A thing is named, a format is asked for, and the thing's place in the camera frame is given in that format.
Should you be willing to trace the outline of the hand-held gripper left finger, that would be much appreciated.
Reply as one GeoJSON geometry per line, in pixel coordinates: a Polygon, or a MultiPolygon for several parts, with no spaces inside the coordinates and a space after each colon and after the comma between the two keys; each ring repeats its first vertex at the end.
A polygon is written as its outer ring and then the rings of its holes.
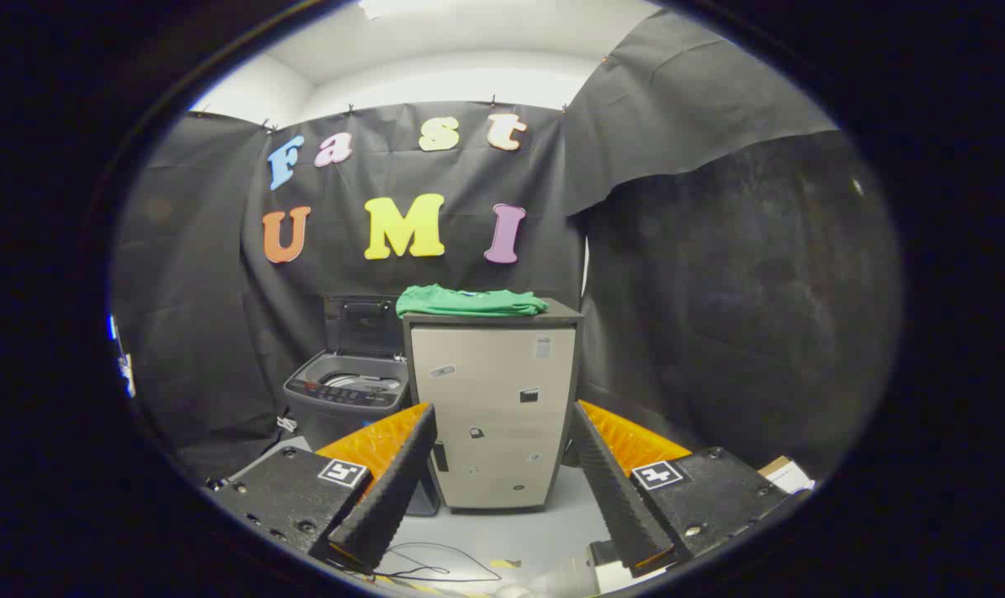
{"type": "Polygon", "coordinates": [[[213,490],[267,540],[373,574],[399,530],[437,440],[435,409],[417,404],[317,451],[285,446],[213,490]]]}

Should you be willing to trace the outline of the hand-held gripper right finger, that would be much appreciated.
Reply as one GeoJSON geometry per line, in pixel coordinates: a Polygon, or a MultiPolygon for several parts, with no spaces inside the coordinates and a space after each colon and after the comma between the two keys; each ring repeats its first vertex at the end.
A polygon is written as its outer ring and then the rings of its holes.
{"type": "Polygon", "coordinates": [[[620,563],[646,576],[688,563],[791,514],[787,489],[725,448],[700,450],[579,400],[571,436],[620,563]]]}

